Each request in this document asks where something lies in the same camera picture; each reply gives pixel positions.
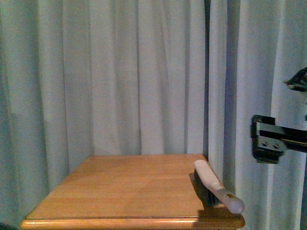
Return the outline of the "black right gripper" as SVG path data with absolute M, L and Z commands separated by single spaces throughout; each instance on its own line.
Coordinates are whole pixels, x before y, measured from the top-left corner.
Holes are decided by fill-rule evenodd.
M 250 134 L 252 156 L 259 163 L 278 164 L 279 158 L 288 150 L 307 152 L 307 132 L 277 126 L 273 117 L 254 115 Z

